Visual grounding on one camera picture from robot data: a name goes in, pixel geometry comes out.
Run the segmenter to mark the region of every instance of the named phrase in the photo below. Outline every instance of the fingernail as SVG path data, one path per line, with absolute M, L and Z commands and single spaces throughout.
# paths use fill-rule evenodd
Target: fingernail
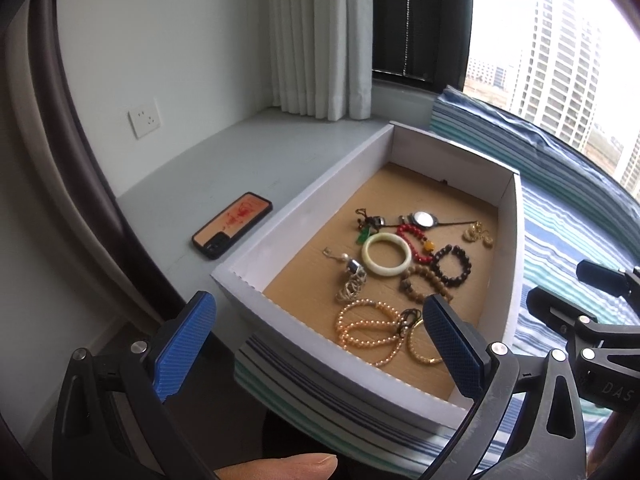
M 305 453 L 302 455 L 288 456 L 281 460 L 286 460 L 286 462 L 291 462 L 296 464 L 319 465 L 334 459 L 336 460 L 337 456 L 329 453 Z

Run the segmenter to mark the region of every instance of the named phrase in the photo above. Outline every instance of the phone case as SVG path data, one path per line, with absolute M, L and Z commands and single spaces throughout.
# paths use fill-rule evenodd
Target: phone case
M 251 227 L 273 210 L 273 204 L 255 193 L 245 193 L 191 237 L 207 258 L 222 256 Z

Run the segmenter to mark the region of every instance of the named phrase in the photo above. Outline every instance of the jewelry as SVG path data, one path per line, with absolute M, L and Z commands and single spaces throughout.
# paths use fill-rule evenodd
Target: jewelry
M 477 242 L 481 239 L 484 246 L 490 249 L 494 246 L 494 239 L 489 236 L 488 230 L 482 228 L 482 222 L 470 224 L 466 231 L 462 233 L 462 237 L 467 242 Z
M 449 253 L 457 256 L 460 260 L 460 263 L 462 264 L 462 274 L 456 276 L 455 278 L 445 276 L 440 270 L 440 260 L 443 256 L 446 256 Z M 435 275 L 438 276 L 445 285 L 460 286 L 469 277 L 469 274 L 471 274 L 471 263 L 469 262 L 469 257 L 466 255 L 465 250 L 462 247 L 457 245 L 453 247 L 451 245 L 446 245 L 433 255 L 431 269 L 433 269 Z
M 324 248 L 322 254 L 327 258 L 332 258 L 339 262 L 345 262 L 347 264 L 347 271 L 350 273 L 347 282 L 336 293 L 336 301 L 339 303 L 349 303 L 350 301 L 355 300 L 362 290 L 362 286 L 367 281 L 367 271 L 360 263 L 351 258 L 347 253 L 343 253 L 340 256 L 332 256 L 331 249 L 327 247 Z
M 382 216 L 368 216 L 367 210 L 364 208 L 356 209 L 356 214 L 364 217 L 364 220 L 358 218 L 358 229 L 360 230 L 360 236 L 356 240 L 358 245 L 362 245 L 372 231 L 379 233 L 380 228 L 386 226 L 386 221 Z
M 377 264 L 376 262 L 374 262 L 369 256 L 369 247 L 372 244 L 375 244 L 377 242 L 382 242 L 382 241 L 391 242 L 399 246 L 404 251 L 404 256 L 405 256 L 404 262 L 402 262 L 397 267 L 383 267 Z M 411 264 L 411 258 L 412 258 L 412 253 L 411 253 L 411 247 L 409 247 L 409 244 L 404 240 L 402 240 L 402 238 L 399 237 L 398 235 L 395 235 L 392 233 L 374 234 L 373 236 L 370 236 L 369 238 L 367 238 L 364 244 L 362 245 L 362 261 L 364 262 L 367 269 L 369 269 L 371 272 L 379 276 L 397 276 L 398 274 L 406 270 L 409 264 Z
M 462 225 L 468 224 L 469 221 L 465 222 L 441 222 L 436 218 L 436 215 L 427 213 L 424 211 L 416 211 L 415 213 L 410 213 L 407 215 L 409 222 L 411 222 L 416 227 L 427 230 L 438 226 L 447 226 L 447 225 Z
M 355 321 L 353 323 L 349 323 L 348 325 L 344 324 L 344 315 L 354 307 L 357 306 L 373 306 L 378 309 L 380 312 L 383 312 L 390 321 L 378 321 L 378 320 L 366 320 L 361 319 L 359 321 Z M 407 338 L 408 339 L 408 351 L 409 354 L 417 360 L 419 363 L 425 365 L 433 365 L 442 361 L 439 358 L 427 358 L 418 354 L 415 350 L 413 335 L 414 329 L 422 323 L 421 319 L 422 315 L 420 311 L 416 308 L 409 308 L 405 310 L 402 314 L 400 314 L 396 309 L 390 306 L 387 303 L 383 303 L 382 301 L 373 301 L 373 300 L 356 300 L 353 303 L 348 304 L 343 307 L 343 309 L 338 314 L 336 323 L 335 323 L 335 331 L 338 333 L 338 344 L 344 349 L 347 349 L 347 346 L 355 346 L 356 348 L 376 348 L 378 346 L 384 346 L 393 344 L 393 348 L 389 355 L 381 359 L 380 361 L 376 361 L 372 363 L 376 368 L 383 367 L 386 364 L 391 362 L 396 354 L 398 354 L 400 348 L 402 347 L 402 343 Z M 357 329 L 374 329 L 374 330 L 389 330 L 392 329 L 393 335 L 387 336 L 378 340 L 362 340 L 350 335 L 351 330 Z
M 439 293 L 448 303 L 451 303 L 453 300 L 453 296 L 447 290 L 445 284 L 440 280 L 434 270 L 430 269 L 427 266 L 409 266 L 409 268 L 403 272 L 400 276 L 402 277 L 402 281 L 400 282 L 400 288 L 405 291 L 405 293 L 409 296 L 411 300 L 414 300 L 415 303 L 423 304 L 424 300 L 427 298 L 426 294 L 418 293 L 414 290 L 414 286 L 412 285 L 409 278 L 413 274 L 418 274 L 419 276 L 423 276 L 428 282 L 433 285 L 433 288 Z
M 415 262 L 418 264 L 430 264 L 432 256 L 430 254 L 428 254 L 428 256 L 420 256 L 420 254 L 418 254 L 418 251 L 411 244 L 411 242 L 409 241 L 409 239 L 406 237 L 404 233 L 412 234 L 416 238 L 418 238 L 418 240 L 422 242 L 422 248 L 427 253 L 431 253 L 431 251 L 435 249 L 436 247 L 435 244 L 431 240 L 427 239 L 427 237 L 424 235 L 421 229 L 416 227 L 415 225 L 402 224 L 402 225 L 399 225 L 398 228 L 396 229 L 396 234 L 399 237 L 401 237 L 402 240 L 407 242 L 409 244 L 409 247 L 411 247 L 411 254 L 414 257 Z
M 409 337 L 407 338 L 407 348 L 409 349 L 409 354 L 411 354 L 411 357 L 413 357 L 416 361 L 418 361 L 419 363 L 422 363 L 423 365 L 436 365 L 438 363 L 442 362 L 442 358 L 441 357 L 424 357 L 421 356 L 420 354 L 418 354 L 418 352 L 415 349 L 415 345 L 414 345 L 414 331 L 416 328 L 418 328 L 420 325 L 422 325 L 424 322 L 424 320 L 422 318 L 420 318 L 411 328 L 411 330 L 409 330 Z

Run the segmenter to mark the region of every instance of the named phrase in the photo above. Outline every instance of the screw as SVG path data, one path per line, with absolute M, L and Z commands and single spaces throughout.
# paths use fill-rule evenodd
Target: screw
M 133 345 L 131 345 L 131 351 L 134 354 L 142 354 L 143 352 L 146 352 L 146 341 L 136 341 L 135 343 L 133 343 Z
M 497 341 L 491 345 L 491 351 L 496 355 L 505 355 L 509 349 L 504 343 Z
M 551 351 L 551 357 L 556 361 L 564 361 L 566 359 L 566 354 L 559 348 L 556 348 Z
M 582 352 L 580 352 L 580 354 L 582 354 L 582 357 L 584 359 L 587 359 L 589 361 L 591 361 L 594 357 L 596 357 L 596 352 L 591 350 L 591 348 L 583 349 Z
M 77 350 L 74 350 L 74 352 L 71 354 L 71 357 L 76 361 L 82 361 L 82 359 L 86 357 L 86 348 L 79 348 Z

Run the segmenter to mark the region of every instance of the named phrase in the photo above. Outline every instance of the sky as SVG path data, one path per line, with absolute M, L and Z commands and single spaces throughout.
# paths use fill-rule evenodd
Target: sky
M 517 69 L 530 45 L 534 0 L 474 0 L 470 56 Z M 602 31 L 594 121 L 628 146 L 640 132 L 640 40 L 610 0 L 575 0 Z

